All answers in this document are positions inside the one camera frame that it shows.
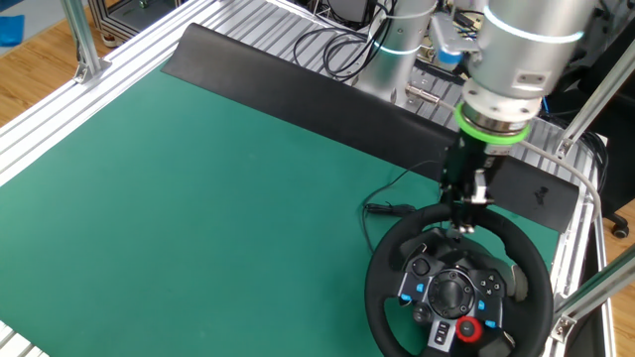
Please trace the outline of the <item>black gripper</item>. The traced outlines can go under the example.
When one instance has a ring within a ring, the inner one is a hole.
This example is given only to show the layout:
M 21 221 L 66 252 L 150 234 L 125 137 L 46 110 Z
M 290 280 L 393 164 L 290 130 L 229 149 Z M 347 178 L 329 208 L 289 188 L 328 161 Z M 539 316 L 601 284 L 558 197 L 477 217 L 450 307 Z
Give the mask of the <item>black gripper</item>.
M 473 233 L 476 214 L 494 202 L 488 186 L 501 167 L 501 156 L 487 153 L 487 148 L 463 130 L 446 148 L 439 203 L 451 205 L 451 225 L 460 234 Z

